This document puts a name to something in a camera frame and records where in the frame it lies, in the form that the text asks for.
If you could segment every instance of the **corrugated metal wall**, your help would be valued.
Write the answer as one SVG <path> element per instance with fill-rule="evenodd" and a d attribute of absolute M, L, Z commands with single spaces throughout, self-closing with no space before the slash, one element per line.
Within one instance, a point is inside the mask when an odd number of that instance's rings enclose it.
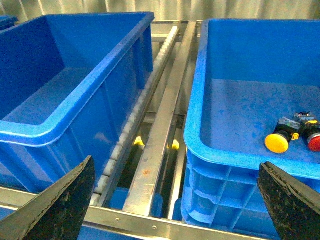
<path fill-rule="evenodd" d="M 320 0 L 0 0 L 21 22 L 46 14 L 151 11 L 155 20 L 319 19 Z"/>

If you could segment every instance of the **yellow push button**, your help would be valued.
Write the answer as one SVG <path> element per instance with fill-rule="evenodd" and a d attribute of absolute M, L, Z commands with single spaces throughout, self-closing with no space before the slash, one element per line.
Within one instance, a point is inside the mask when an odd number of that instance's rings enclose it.
<path fill-rule="evenodd" d="M 264 140 L 265 146 L 273 153 L 283 154 L 289 148 L 287 139 L 280 134 L 270 134 Z"/>

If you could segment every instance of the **metal beam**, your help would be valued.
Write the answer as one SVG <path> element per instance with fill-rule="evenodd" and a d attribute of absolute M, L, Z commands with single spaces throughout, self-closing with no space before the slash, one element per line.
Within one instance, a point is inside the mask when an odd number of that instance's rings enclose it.
<path fill-rule="evenodd" d="M 36 194 L 0 187 L 0 209 L 17 210 Z M 183 224 L 178 221 L 135 215 L 118 210 L 89 206 L 84 226 L 140 239 L 168 240 L 265 240 Z"/>
<path fill-rule="evenodd" d="M 187 151 L 187 146 L 184 141 L 185 125 L 186 125 L 186 121 L 184 121 L 182 130 L 177 129 L 177 131 L 181 132 L 181 135 L 179 140 L 178 156 L 176 158 L 176 163 L 175 163 L 175 170 L 174 170 L 173 183 L 172 183 L 172 188 L 170 193 L 169 207 L 167 211 L 168 212 L 167 218 L 169 220 L 173 219 L 175 204 L 176 204 L 176 201 L 179 199 L 179 195 L 180 195 L 181 184 L 184 184 L 182 182 L 182 177 L 183 177 L 183 172 L 185 167 L 186 151 Z"/>
<path fill-rule="evenodd" d="M 189 22 L 187 25 L 148 142 L 123 207 L 123 211 L 127 213 L 150 215 L 196 26 L 196 22 Z"/>

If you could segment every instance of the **white roller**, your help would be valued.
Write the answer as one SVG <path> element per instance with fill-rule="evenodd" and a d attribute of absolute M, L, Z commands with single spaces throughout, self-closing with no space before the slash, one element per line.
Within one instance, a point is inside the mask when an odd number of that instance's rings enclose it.
<path fill-rule="evenodd" d="M 146 90 L 146 89 L 144 89 L 144 90 L 141 92 L 141 96 L 143 97 L 143 99 L 146 98 L 147 93 L 148 93 L 148 90 Z"/>
<path fill-rule="evenodd" d="M 144 87 L 145 90 L 149 90 L 151 88 L 152 81 L 148 81 Z"/>
<path fill-rule="evenodd" d="M 134 108 L 136 108 L 137 110 L 136 111 L 133 111 L 132 113 L 131 113 L 131 115 L 130 115 L 130 117 L 129 117 L 129 119 L 128 119 L 128 121 L 130 122 L 130 123 L 135 123 L 136 122 L 136 120 L 137 120 L 137 117 L 138 117 L 138 110 L 139 110 L 139 106 L 138 105 L 136 105 L 136 107 L 134 107 Z"/>
<path fill-rule="evenodd" d="M 131 132 L 131 129 L 134 127 L 134 124 L 130 121 L 128 121 L 126 123 L 126 125 L 124 126 L 124 129 L 123 129 L 123 133 L 127 133 L 129 134 Z"/>
<path fill-rule="evenodd" d="M 132 113 L 138 113 L 138 111 L 139 111 L 139 105 L 136 104 L 136 105 L 134 106 L 134 108 L 133 108 Z"/>
<path fill-rule="evenodd" d="M 123 146 L 125 144 L 127 138 L 128 138 L 128 134 L 125 132 L 122 132 L 122 134 L 120 135 L 118 144 Z"/>
<path fill-rule="evenodd" d="M 115 166 L 116 166 L 116 161 L 113 160 L 113 159 L 109 159 L 107 165 L 105 166 L 105 169 L 103 171 L 103 175 L 105 176 L 111 176 L 112 172 L 114 171 L 115 169 Z"/>
<path fill-rule="evenodd" d="M 112 152 L 112 155 L 111 155 L 111 159 L 113 159 L 113 160 L 116 160 L 116 161 L 118 161 L 118 159 L 119 159 L 119 156 L 120 156 L 120 154 L 121 154 L 121 151 L 122 151 L 122 146 L 121 145 L 116 145 L 115 146 L 115 148 L 114 148 L 114 150 L 113 150 L 113 152 Z"/>
<path fill-rule="evenodd" d="M 109 177 L 102 175 L 100 177 L 99 182 L 98 182 L 98 186 L 94 189 L 94 192 L 96 194 L 102 194 L 102 192 L 106 188 L 108 182 L 109 182 Z"/>
<path fill-rule="evenodd" d="M 90 206 L 96 206 L 99 203 L 101 196 L 99 194 L 92 194 L 91 200 L 90 200 Z"/>
<path fill-rule="evenodd" d="M 144 96 L 140 95 L 137 104 L 138 104 L 138 105 L 142 105 L 142 104 L 144 103 L 144 101 L 145 101 Z"/>

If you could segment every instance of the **red push button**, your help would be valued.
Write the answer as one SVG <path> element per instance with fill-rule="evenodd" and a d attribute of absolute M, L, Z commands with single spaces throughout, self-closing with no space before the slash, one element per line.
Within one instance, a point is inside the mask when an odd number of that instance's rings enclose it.
<path fill-rule="evenodd" d="M 312 138 L 308 144 L 308 147 L 313 152 L 320 152 L 320 135 Z"/>

